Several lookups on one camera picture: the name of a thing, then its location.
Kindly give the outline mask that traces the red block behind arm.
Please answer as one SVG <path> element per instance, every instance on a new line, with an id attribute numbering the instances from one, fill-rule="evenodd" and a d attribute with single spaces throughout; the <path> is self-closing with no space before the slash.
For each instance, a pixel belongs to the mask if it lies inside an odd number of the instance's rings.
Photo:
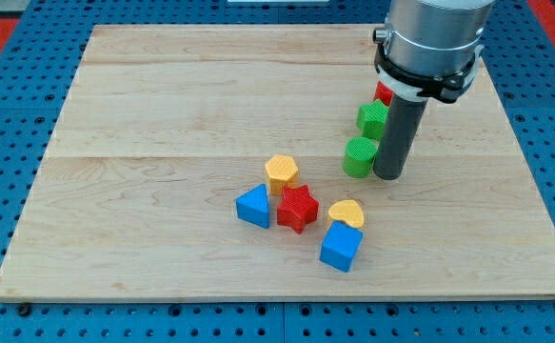
<path id="1" fill-rule="evenodd" d="M 384 105 L 390 106 L 393 98 L 393 91 L 388 88 L 383 82 L 379 81 L 376 85 L 373 100 L 380 100 Z"/>

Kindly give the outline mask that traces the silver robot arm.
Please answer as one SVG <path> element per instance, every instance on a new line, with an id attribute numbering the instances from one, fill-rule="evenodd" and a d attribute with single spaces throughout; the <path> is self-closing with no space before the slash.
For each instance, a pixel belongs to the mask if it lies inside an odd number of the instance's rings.
<path id="1" fill-rule="evenodd" d="M 475 78 L 493 0 L 392 0 L 373 32 L 379 80 L 400 98 L 452 104 Z"/>

